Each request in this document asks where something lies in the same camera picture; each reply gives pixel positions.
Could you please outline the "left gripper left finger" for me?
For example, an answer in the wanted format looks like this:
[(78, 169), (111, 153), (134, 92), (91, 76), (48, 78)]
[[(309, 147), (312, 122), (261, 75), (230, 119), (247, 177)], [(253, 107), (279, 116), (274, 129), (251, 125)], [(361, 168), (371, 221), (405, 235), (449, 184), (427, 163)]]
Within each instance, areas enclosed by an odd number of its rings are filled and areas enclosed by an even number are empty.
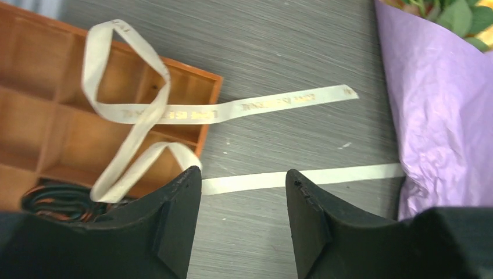
[(202, 186), (192, 166), (87, 223), (1, 213), (2, 278), (186, 278)]

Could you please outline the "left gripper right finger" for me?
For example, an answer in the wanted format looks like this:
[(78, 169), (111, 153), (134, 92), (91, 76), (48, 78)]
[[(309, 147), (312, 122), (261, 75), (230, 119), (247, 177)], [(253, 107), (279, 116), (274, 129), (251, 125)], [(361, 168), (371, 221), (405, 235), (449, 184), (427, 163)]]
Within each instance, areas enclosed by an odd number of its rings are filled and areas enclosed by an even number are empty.
[(433, 207), (396, 221), (285, 178), (299, 278), (491, 278), (492, 209)]

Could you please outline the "purple flower bouquet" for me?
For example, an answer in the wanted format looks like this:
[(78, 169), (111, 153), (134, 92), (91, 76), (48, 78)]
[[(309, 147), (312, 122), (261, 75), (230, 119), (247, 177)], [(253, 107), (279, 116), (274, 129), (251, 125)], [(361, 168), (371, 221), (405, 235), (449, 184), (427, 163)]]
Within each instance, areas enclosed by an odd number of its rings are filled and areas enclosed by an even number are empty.
[(376, 1), (399, 158), (400, 219), (433, 206), (492, 205), (492, 53)]

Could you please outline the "cream ribbon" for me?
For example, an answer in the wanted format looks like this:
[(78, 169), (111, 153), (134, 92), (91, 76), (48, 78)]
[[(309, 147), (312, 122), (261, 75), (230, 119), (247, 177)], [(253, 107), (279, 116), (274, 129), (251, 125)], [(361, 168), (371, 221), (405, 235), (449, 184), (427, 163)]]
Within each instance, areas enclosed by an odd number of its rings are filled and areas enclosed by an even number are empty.
[[(158, 90), (151, 103), (106, 104), (97, 100), (114, 33), (120, 35), (164, 79), (164, 86)], [(358, 94), (349, 86), (335, 85), (215, 105), (171, 105), (168, 98), (172, 82), (168, 68), (148, 42), (120, 19), (90, 28), (85, 43), (81, 77), (83, 93), (99, 116), (131, 126), (116, 155), (91, 188), (91, 200), (103, 203), (120, 202), (165, 150), (170, 151), (181, 170), (191, 166), (201, 167), (197, 155), (178, 142), (157, 142), (141, 155), (137, 155), (145, 136), (156, 125), (215, 124), (250, 115), (358, 99)]]

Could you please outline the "rolled dark fabric middle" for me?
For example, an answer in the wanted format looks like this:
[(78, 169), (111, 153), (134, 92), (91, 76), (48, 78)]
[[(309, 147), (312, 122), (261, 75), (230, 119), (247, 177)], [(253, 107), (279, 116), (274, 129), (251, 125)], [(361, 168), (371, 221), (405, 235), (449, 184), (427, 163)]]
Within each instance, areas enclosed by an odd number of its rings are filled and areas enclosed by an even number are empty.
[(26, 212), (52, 220), (86, 223), (133, 200), (133, 198), (124, 198), (118, 203), (95, 202), (90, 198), (89, 188), (46, 181), (22, 196), (21, 207)]

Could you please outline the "orange compartment tray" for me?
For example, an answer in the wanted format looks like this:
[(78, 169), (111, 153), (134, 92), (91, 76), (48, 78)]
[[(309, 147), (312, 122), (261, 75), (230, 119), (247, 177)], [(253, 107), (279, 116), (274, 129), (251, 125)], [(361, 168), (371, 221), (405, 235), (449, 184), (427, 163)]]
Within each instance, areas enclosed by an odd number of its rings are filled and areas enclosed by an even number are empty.
[[(87, 31), (1, 3), (1, 211), (42, 178), (91, 187), (131, 126), (99, 117), (81, 89)], [(169, 103), (216, 104), (223, 78), (161, 56), (171, 75)], [(150, 103), (163, 79), (127, 44), (113, 41), (98, 91), (104, 103)], [(133, 157), (159, 141), (200, 157), (208, 125), (159, 125)], [(139, 198), (181, 173), (166, 149), (128, 195)]]

